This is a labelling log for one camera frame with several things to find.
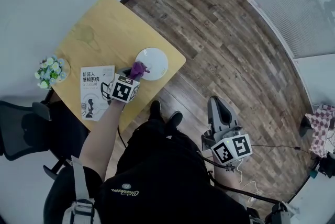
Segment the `black chair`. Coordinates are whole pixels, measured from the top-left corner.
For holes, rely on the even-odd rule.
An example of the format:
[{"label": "black chair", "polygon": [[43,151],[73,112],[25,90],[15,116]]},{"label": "black chair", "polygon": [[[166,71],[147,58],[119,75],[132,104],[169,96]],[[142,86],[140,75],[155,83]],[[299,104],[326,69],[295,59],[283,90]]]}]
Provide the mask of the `black chair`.
[{"label": "black chair", "polygon": [[62,101],[34,102],[32,107],[0,101],[0,155],[13,161],[24,155],[50,150],[59,160],[44,171],[55,179],[71,156],[79,157],[88,129]]}]

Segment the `checkered cloth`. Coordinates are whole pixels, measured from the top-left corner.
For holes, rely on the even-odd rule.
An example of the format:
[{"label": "checkered cloth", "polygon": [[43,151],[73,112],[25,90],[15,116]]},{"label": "checkered cloth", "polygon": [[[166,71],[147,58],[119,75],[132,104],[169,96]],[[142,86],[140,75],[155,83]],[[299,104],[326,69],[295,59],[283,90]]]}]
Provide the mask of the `checkered cloth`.
[{"label": "checkered cloth", "polygon": [[305,116],[313,128],[313,141],[309,150],[322,158],[326,157],[328,151],[325,150],[325,143],[330,120],[335,116],[335,107],[320,105],[314,115],[305,114]]}]

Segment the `white cube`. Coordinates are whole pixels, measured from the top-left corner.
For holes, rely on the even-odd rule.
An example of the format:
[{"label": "white cube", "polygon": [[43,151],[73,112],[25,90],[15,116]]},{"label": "white cube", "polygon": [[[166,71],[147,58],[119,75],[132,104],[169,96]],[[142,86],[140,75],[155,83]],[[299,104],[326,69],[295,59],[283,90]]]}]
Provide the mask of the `white cube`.
[{"label": "white cube", "polygon": [[222,165],[244,158],[252,154],[249,135],[224,138],[211,147],[211,151]]},{"label": "white cube", "polygon": [[135,98],[139,87],[140,82],[115,73],[110,97],[124,103],[129,103]]}]

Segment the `hardwood floor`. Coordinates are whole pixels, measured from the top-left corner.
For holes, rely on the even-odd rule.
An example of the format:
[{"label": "hardwood floor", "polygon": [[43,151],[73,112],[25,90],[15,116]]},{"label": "hardwood floor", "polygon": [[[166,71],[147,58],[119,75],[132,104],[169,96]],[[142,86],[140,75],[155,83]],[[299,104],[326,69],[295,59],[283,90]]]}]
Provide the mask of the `hardwood floor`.
[{"label": "hardwood floor", "polygon": [[[253,144],[308,151],[310,138],[298,134],[302,116],[311,110],[305,90],[280,42],[246,0],[130,0],[127,7],[185,55],[185,65],[157,98],[166,116],[183,113],[180,130],[199,147],[208,129],[207,100],[218,95],[234,108]],[[148,110],[122,134],[124,140],[146,121]],[[118,138],[108,177],[122,152]],[[255,180],[266,197],[289,200],[308,175],[310,155],[290,148],[253,152],[240,166],[241,186]],[[255,192],[254,183],[244,190]],[[272,207],[261,201],[247,205],[263,217]]]}]

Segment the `black shoe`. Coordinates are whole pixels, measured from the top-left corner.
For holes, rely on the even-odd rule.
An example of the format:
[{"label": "black shoe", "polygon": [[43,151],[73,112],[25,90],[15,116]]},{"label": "black shoe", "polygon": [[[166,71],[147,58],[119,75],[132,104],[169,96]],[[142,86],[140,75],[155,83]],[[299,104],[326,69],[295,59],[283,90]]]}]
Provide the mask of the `black shoe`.
[{"label": "black shoe", "polygon": [[161,102],[155,99],[150,106],[150,115],[157,116],[161,114]]},{"label": "black shoe", "polygon": [[183,114],[180,111],[176,111],[171,115],[169,120],[167,121],[167,125],[172,128],[176,128],[183,120]]}]

